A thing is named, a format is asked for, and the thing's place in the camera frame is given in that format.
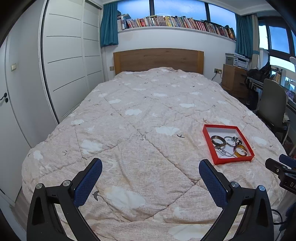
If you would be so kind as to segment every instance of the curtain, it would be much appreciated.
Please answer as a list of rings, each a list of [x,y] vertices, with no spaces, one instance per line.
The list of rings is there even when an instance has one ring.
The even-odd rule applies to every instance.
[[[237,41],[235,52],[252,58],[253,54],[253,23],[252,16],[240,16],[235,14],[237,21]]]
[[[118,44],[117,2],[104,4],[100,42],[101,47]]]
[[[253,55],[251,62],[251,69],[256,69],[258,67],[259,58],[259,25],[257,14],[252,14],[253,21]]]

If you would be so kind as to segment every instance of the gray chair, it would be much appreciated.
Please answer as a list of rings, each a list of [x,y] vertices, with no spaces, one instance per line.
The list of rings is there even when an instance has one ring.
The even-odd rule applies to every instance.
[[[273,134],[283,134],[281,142],[287,137],[288,124],[283,123],[287,96],[285,90],[275,81],[265,79],[256,115],[270,127]]]

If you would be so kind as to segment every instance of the open jewelry box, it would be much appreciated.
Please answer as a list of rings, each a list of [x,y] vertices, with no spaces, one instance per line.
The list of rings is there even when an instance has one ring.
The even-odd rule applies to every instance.
[[[235,161],[251,161],[253,159],[254,152],[251,149],[249,143],[247,142],[246,138],[243,136],[241,131],[238,129],[237,126],[224,126],[224,125],[207,125],[205,124],[202,132],[205,136],[205,139],[207,141],[207,145],[209,147],[211,156],[213,158],[213,162],[215,165],[219,164],[225,164],[229,162],[235,162]],[[234,148],[230,145],[224,145],[221,147],[222,150],[225,151],[226,155],[222,155],[218,149],[215,149],[215,145],[212,143],[211,137],[212,136],[219,136],[219,137],[237,137],[239,140],[241,140],[242,145],[245,147],[247,154],[246,156],[236,157],[229,156],[227,153],[233,154]]]

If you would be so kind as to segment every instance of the comforter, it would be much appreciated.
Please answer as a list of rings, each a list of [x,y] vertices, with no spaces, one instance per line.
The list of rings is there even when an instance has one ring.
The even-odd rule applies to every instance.
[[[218,83],[164,67],[122,72],[99,84],[29,151],[23,193],[30,202],[37,183],[60,185],[97,157],[102,174],[79,210],[101,240],[200,240],[221,212],[198,171],[200,160],[212,162],[204,124],[241,130],[253,160],[215,168],[242,187],[264,185],[276,208],[284,190],[264,166],[285,153],[276,137]],[[57,211],[75,239],[58,205]],[[241,207],[228,239],[243,212]]]

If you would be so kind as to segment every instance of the bolt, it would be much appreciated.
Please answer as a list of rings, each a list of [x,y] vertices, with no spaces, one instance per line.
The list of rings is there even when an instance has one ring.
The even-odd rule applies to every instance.
[[[37,189],[42,188],[42,183],[38,183],[38,184],[36,185],[36,188],[37,188]]]
[[[233,186],[234,188],[237,188],[239,184],[237,182],[231,182],[231,186]]]
[[[262,185],[259,186],[259,189],[260,189],[260,191],[265,191],[265,187]]]
[[[64,187],[67,187],[67,186],[69,186],[70,185],[70,181],[69,180],[65,180],[65,181],[63,181],[63,186]]]

